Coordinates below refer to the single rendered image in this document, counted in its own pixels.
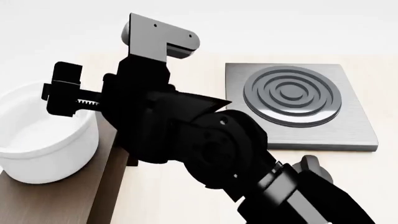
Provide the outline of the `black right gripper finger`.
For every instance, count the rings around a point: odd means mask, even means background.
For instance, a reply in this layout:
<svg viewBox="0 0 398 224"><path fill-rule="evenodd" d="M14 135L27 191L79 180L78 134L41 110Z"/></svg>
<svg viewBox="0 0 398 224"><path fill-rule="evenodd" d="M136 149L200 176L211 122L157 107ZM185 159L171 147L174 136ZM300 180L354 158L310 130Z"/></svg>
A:
<svg viewBox="0 0 398 224"><path fill-rule="evenodd" d="M54 65L51 83L44 83L41 96L47 102L48 113L64 117L76 113L82 68L66 62Z"/></svg>

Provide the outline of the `white bowl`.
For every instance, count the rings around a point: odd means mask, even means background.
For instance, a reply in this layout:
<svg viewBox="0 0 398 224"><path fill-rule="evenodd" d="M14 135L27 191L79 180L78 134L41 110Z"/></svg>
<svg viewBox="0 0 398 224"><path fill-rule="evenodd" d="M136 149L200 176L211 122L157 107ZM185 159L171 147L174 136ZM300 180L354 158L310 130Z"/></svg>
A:
<svg viewBox="0 0 398 224"><path fill-rule="evenodd" d="M41 99L43 82L0 96L0 167L12 179L46 184L73 175L99 145L94 111L73 117L51 115Z"/></svg>

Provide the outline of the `grey square stove plate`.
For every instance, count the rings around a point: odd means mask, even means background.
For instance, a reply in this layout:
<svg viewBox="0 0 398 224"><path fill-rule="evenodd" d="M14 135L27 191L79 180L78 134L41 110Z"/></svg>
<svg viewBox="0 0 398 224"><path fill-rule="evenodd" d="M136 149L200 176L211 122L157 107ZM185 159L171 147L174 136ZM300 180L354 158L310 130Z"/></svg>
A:
<svg viewBox="0 0 398 224"><path fill-rule="evenodd" d="M377 136L338 64L227 63L229 110L249 115L268 148L374 152Z"/></svg>

